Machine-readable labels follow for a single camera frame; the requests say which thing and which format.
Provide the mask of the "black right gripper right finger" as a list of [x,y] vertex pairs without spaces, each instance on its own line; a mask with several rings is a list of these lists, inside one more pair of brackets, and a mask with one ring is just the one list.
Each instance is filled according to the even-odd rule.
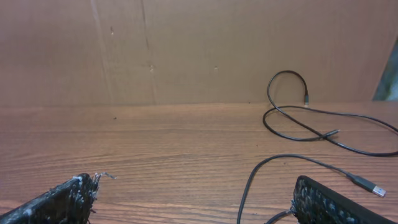
[[296,181],[292,208],[300,224],[396,224],[304,175]]

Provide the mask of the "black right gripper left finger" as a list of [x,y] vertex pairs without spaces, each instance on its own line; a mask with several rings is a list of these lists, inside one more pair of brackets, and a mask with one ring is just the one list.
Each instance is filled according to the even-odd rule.
[[90,176],[82,173],[46,193],[1,215],[1,224],[19,223],[89,223],[97,200],[102,176],[115,179],[107,172]]

